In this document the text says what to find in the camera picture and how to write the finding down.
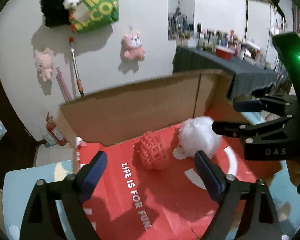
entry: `green bag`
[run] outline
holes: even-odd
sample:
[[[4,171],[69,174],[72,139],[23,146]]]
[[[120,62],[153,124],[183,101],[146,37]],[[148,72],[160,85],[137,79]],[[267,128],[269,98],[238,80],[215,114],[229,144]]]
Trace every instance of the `green bag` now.
[[[118,0],[83,0],[70,15],[74,33],[92,31],[118,20]]]

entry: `light blue surface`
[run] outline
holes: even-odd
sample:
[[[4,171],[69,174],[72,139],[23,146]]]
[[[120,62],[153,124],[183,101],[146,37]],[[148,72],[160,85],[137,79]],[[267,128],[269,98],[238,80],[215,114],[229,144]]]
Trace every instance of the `light blue surface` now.
[[[292,238],[300,227],[300,195],[290,182],[287,164],[281,161],[282,170],[276,173],[270,186],[274,203],[288,202],[291,207],[289,218],[280,223],[283,234]]]
[[[23,214],[31,195],[34,184],[38,179],[46,182],[61,180],[72,173],[72,161],[63,161],[44,166],[10,171],[4,178],[3,185],[3,217],[9,240],[18,240]],[[62,226],[68,239],[74,239],[61,201],[56,201]]]
[[[243,112],[241,114],[253,125],[266,121],[259,112]]]

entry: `fire extinguisher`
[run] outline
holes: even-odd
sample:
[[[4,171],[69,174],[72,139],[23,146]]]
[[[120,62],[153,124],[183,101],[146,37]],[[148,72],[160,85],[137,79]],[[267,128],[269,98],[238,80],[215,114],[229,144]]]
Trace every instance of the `fire extinguisher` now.
[[[58,145],[64,146],[67,143],[67,139],[58,131],[56,123],[53,121],[53,116],[50,117],[50,114],[47,114],[47,130],[57,141]]]

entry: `red container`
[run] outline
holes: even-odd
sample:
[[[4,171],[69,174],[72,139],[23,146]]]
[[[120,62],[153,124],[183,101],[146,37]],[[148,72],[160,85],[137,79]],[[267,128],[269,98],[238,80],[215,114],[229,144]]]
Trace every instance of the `red container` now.
[[[230,60],[232,58],[232,55],[234,54],[233,50],[230,50],[226,47],[222,46],[216,46],[216,55],[218,57]]]
[[[52,137],[57,141],[58,145],[64,146],[67,144],[67,139],[58,131],[57,124],[53,121],[53,116],[47,114],[47,130],[52,135]]]

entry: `orange handle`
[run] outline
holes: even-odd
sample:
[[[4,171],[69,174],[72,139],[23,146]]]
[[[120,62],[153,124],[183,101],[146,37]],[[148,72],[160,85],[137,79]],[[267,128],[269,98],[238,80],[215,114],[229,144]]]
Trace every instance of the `orange handle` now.
[[[84,96],[83,88],[82,88],[82,84],[81,84],[81,80],[80,79],[77,79],[77,85],[78,85],[78,90],[80,92],[80,95]]]

